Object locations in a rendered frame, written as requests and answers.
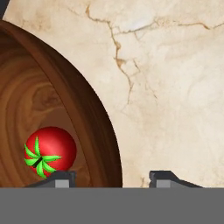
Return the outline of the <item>red tomato with green stem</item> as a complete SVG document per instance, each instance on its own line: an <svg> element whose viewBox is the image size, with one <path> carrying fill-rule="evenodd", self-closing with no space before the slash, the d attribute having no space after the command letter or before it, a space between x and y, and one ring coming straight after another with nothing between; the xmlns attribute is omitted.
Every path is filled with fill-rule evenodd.
<svg viewBox="0 0 224 224"><path fill-rule="evenodd" d="M42 179L69 170L77 155L73 137L64 129L45 127L32 133L24 144L25 164Z"/></svg>

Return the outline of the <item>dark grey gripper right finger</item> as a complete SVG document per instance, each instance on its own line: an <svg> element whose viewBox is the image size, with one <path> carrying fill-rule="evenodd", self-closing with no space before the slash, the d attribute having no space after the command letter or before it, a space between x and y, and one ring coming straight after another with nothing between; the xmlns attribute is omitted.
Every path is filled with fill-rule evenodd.
<svg viewBox="0 0 224 224"><path fill-rule="evenodd" d="M179 179L172 171L150 171L149 179L149 188L200 188L200 185Z"/></svg>

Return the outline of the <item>brown wooden bowl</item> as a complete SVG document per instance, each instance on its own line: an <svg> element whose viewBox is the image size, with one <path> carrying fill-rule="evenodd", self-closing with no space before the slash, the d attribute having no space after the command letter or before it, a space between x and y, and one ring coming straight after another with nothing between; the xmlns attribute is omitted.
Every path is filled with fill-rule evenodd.
<svg viewBox="0 0 224 224"><path fill-rule="evenodd" d="M0 187L39 181L25 165L24 144L44 126L59 126L75 139L79 187L122 186L116 134L87 80L48 44L0 20Z"/></svg>

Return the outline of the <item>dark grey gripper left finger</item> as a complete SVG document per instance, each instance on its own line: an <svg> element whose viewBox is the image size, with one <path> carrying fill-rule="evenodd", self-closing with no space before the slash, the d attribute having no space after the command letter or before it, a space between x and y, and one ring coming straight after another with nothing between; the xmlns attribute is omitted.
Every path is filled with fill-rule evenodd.
<svg viewBox="0 0 224 224"><path fill-rule="evenodd" d="M55 171L46 179L30 184L29 187L74 188L76 186L75 178L75 171Z"/></svg>

